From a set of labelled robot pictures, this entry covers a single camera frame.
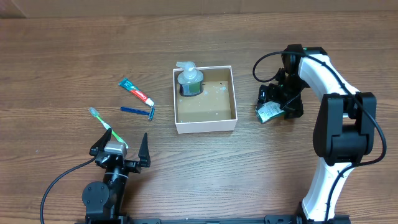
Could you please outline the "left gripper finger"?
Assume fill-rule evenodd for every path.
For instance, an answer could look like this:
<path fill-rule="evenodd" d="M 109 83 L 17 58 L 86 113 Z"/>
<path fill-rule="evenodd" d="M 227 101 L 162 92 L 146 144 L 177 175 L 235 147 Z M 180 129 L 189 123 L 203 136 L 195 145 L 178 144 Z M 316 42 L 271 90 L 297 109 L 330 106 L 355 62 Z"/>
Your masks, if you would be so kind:
<path fill-rule="evenodd" d="M 144 133 L 144 136 L 142 138 L 138 157 L 140 159 L 139 162 L 140 162 L 141 167 L 150 167 L 151 160 L 150 160 L 150 154 L 149 154 L 147 133 Z"/>
<path fill-rule="evenodd" d="M 104 151 L 104 148 L 108 141 L 111 139 L 112 136 L 112 129 L 109 128 L 107 131 L 103 134 L 101 138 L 99 138 L 92 146 L 90 149 L 90 152 L 100 152 Z"/>

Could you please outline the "green white soap bar box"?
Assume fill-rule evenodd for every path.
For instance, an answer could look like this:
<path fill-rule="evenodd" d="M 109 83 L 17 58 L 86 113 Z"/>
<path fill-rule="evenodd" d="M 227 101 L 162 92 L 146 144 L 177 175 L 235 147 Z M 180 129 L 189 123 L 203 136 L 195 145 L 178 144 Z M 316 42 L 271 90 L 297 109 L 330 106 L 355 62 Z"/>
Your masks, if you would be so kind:
<path fill-rule="evenodd" d="M 285 114 L 285 111 L 280 109 L 280 104 L 272 101 L 257 105 L 255 112 L 258 120 L 261 123 L 266 123 Z"/>

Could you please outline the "green toothbrush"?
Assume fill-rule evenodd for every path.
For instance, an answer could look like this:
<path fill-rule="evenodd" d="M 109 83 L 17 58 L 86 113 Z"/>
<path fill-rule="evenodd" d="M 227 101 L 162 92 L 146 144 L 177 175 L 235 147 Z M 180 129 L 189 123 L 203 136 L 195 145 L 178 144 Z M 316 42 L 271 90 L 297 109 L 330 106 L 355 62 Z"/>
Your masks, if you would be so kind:
<path fill-rule="evenodd" d="M 111 129 L 111 126 L 101 118 L 99 112 L 98 112 L 95 108 L 89 107 L 89 112 L 91 113 L 91 115 L 92 115 L 94 118 L 96 118 L 97 120 L 100 121 L 100 123 L 103 125 L 103 127 L 104 127 L 106 130 Z M 125 146 L 126 146 L 126 149 L 129 149 L 129 146 L 127 145 L 127 143 L 126 143 L 114 130 L 112 130 L 111 133 L 112 133 L 112 135 L 116 138 L 117 141 L 119 141 L 119 142 L 121 142 L 121 143 L 124 143 Z"/>

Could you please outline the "blue disposable razor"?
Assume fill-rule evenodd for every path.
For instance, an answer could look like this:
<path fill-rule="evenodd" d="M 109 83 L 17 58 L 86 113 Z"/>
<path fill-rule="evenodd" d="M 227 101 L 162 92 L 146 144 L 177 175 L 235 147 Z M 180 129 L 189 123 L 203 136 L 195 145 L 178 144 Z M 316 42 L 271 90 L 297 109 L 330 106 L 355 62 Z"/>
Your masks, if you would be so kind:
<path fill-rule="evenodd" d="M 150 111 L 144 111 L 144 110 L 139 110 L 135 108 L 128 108 L 128 107 L 120 107 L 121 111 L 128 112 L 128 113 L 134 113 L 134 114 L 140 114 L 148 117 L 148 120 L 153 120 L 154 113 L 155 113 L 155 108 L 152 107 Z"/>

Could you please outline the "red green toothpaste tube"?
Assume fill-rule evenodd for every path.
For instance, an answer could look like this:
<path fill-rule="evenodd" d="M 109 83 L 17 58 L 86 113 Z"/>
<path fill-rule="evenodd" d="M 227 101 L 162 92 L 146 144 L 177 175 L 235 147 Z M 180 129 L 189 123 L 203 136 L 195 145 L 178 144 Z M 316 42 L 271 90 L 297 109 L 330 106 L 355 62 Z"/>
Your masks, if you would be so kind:
<path fill-rule="evenodd" d="M 120 83 L 119 86 L 123 87 L 125 90 L 128 92 L 132 93 L 134 96 L 139 98 L 142 102 L 144 102 L 146 105 L 153 107 L 155 103 L 140 89 L 138 89 L 133 82 L 131 82 L 128 78 L 124 78 Z"/>

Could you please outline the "purple soap pump bottle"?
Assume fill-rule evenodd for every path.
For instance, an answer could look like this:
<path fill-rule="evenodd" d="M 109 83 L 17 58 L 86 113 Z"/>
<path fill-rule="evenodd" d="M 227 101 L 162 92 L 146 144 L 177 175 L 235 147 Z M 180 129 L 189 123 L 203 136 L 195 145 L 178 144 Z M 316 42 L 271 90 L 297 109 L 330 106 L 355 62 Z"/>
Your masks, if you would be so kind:
<path fill-rule="evenodd" d="M 177 62 L 176 66 L 183 71 L 177 77 L 180 94 L 184 97 L 197 96 L 203 91 L 203 73 L 191 61 Z"/>

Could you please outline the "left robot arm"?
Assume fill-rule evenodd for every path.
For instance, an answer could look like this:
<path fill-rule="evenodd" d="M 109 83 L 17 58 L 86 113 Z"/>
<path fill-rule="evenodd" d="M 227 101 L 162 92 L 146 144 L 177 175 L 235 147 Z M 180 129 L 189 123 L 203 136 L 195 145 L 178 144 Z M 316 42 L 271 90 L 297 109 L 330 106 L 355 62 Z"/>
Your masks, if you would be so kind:
<path fill-rule="evenodd" d="M 83 190 L 86 223 L 132 223 L 130 216 L 121 212 L 126 183 L 130 173 L 139 174 L 143 167 L 150 167 L 147 134 L 142 138 L 138 161 L 126 159 L 126 145 L 112 141 L 111 136 L 112 130 L 109 129 L 89 152 L 105 173 L 102 181 L 92 182 Z"/>

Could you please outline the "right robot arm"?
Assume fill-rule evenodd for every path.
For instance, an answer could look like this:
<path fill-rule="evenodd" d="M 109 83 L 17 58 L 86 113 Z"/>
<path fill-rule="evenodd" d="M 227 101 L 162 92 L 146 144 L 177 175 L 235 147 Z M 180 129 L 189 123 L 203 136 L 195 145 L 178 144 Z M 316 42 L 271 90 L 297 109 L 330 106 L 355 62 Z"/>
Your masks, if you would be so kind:
<path fill-rule="evenodd" d="M 291 44 L 279 52 L 283 67 L 259 88 L 256 115 L 266 123 L 303 115 L 302 91 L 320 100 L 313 130 L 317 168 L 308 193 L 294 215 L 267 215 L 265 223 L 350 223 L 335 206 L 350 173 L 373 149 L 376 97 L 351 86 L 332 66 L 322 47 Z"/>

